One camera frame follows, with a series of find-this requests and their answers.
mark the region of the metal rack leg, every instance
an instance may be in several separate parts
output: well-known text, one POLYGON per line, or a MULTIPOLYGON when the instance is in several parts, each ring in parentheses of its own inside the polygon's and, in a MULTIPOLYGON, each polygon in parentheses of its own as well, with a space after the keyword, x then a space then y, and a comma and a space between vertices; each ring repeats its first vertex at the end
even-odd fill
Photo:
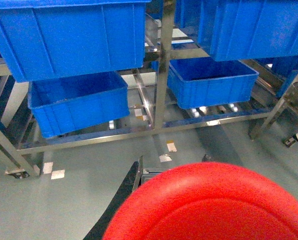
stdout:
POLYGON ((11 161, 1 150, 0 150, 0 162, 2 162, 6 167, 7 171, 13 171, 19 169, 20 165, 11 161))
POLYGON ((13 159, 19 164, 19 166, 25 169, 32 176, 39 176, 34 168, 23 158, 23 156, 17 152, 8 138, 0 131, 0 145, 13 157, 13 159))
POLYGON ((252 129, 252 131, 250 132, 251 139, 258 138, 265 129, 268 129, 270 126, 272 126, 272 124, 278 119, 281 113, 288 107, 288 103, 285 101, 285 96, 292 94, 294 88, 292 88, 291 86, 296 82, 298 82, 298 74, 294 78, 292 84, 290 84, 286 92, 280 98, 278 103, 275 105, 275 107, 271 111, 270 115, 266 118, 264 123, 262 125, 257 124, 254 127, 254 129, 252 129))
POLYGON ((157 72, 157 88, 155 92, 154 129, 161 129, 163 124, 165 95, 171 58, 172 33, 174 24, 175 0, 164 0, 161 23, 161 51, 157 72))
POLYGON ((155 146, 155 149, 158 152, 158 156, 165 155, 169 153, 169 150, 166 145, 166 141, 162 141, 161 136, 159 134, 153 135, 152 140, 155 146))
POLYGON ((153 111, 152 111, 152 103, 151 103, 148 91, 147 91, 145 84, 143 82, 143 79, 140 75, 139 69, 137 69, 137 68, 133 69, 132 73, 133 73, 134 80, 137 83, 138 90, 139 90, 140 97, 141 97, 142 103, 144 105, 145 111, 148 114, 149 121, 152 126, 154 124, 153 111))

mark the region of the epoxy floor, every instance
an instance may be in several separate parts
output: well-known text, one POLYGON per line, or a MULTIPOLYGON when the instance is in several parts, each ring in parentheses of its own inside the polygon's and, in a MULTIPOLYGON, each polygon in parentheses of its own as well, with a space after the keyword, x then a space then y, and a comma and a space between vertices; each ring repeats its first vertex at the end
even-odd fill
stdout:
POLYGON ((171 168, 214 160, 241 165, 280 184, 298 199, 298 144, 286 148, 281 140, 298 130, 298 120, 285 112, 261 139, 247 135, 250 122, 230 123, 161 134, 173 140, 177 152, 161 163, 152 137, 100 143, 47 152, 45 162, 65 177, 16 180, 4 176, 0 165, 0 240, 81 240, 100 218, 132 163, 144 155, 145 167, 171 168))

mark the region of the white tape marker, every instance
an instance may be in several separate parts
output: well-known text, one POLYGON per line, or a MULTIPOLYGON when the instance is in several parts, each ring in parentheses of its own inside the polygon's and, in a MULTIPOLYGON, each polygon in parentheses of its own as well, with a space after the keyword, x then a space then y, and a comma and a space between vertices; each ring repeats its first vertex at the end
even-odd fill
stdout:
POLYGON ((50 174, 50 173, 52 173, 52 167, 53 167, 53 162, 52 161, 47 162, 47 163, 45 162, 43 164, 43 169, 42 169, 43 174, 50 174))
POLYGON ((177 148, 174 145, 174 141, 173 140, 167 141, 167 146, 168 146, 169 152, 171 152, 171 153, 175 153, 175 152, 178 151, 177 148))
POLYGON ((135 109, 134 114, 136 117, 142 116, 142 110, 141 109, 135 109))
POLYGON ((163 154, 163 155, 159 156, 159 159, 160 159, 160 162, 162 162, 162 163, 172 161, 172 159, 166 154, 163 154))
POLYGON ((58 170, 58 171, 53 171, 51 174, 51 180, 62 179, 62 178, 64 178, 64 169, 58 170))

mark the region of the plastic crate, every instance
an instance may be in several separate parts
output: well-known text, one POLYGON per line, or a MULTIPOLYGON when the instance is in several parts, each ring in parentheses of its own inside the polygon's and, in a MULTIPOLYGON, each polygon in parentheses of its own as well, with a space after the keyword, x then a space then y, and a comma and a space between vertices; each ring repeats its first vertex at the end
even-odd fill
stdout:
POLYGON ((292 71, 298 70, 298 56, 276 57, 272 64, 274 73, 287 78, 292 71))
POLYGON ((168 87, 182 109, 245 102, 259 73, 240 61, 211 57, 170 61, 168 87))
POLYGON ((163 0, 152 0, 146 4, 146 13, 153 19, 161 19, 163 14, 163 0))
POLYGON ((0 0, 0 52, 17 82, 139 68, 150 0, 0 0))
POLYGON ((216 61, 298 55, 298 0, 176 4, 176 25, 216 61))
POLYGON ((288 77, 284 78, 284 83, 276 93, 276 97, 280 98, 286 92, 288 87, 292 84, 294 78, 297 76, 298 70, 293 70, 289 73, 288 77))
POLYGON ((127 87, 116 72, 34 81, 28 106, 50 138, 129 115, 127 87))

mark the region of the red object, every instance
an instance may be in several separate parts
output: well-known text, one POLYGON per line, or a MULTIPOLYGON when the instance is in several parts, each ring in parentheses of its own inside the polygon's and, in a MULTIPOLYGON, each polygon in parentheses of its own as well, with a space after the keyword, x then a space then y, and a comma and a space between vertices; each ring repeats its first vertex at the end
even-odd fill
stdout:
POLYGON ((243 167, 166 171, 121 206, 103 240, 298 240, 298 201, 243 167))

